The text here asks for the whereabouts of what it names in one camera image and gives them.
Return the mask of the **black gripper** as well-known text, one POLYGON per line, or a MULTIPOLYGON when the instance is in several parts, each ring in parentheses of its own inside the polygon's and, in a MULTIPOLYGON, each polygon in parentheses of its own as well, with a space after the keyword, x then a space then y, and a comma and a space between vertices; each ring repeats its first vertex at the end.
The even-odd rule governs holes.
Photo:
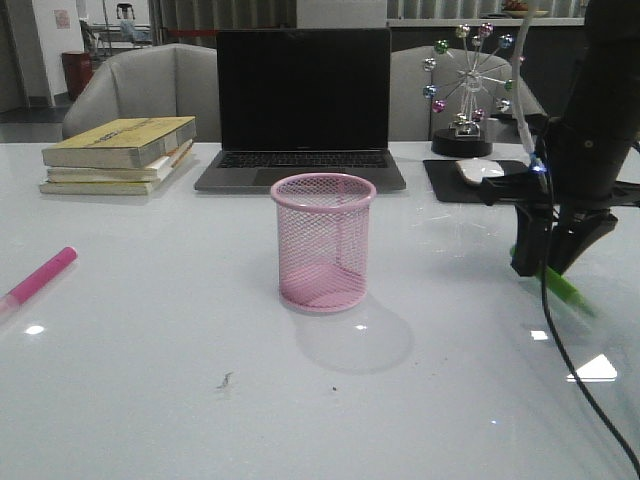
POLYGON ((618 218, 609 209, 615 183, 639 133, 637 113, 566 113, 546 122, 533 138, 524 133, 529 167, 484 179, 479 198, 487 205, 515 206, 517 235, 511 266, 534 276, 546 251, 553 207, 561 209, 551 234, 548 266, 562 275, 618 218))

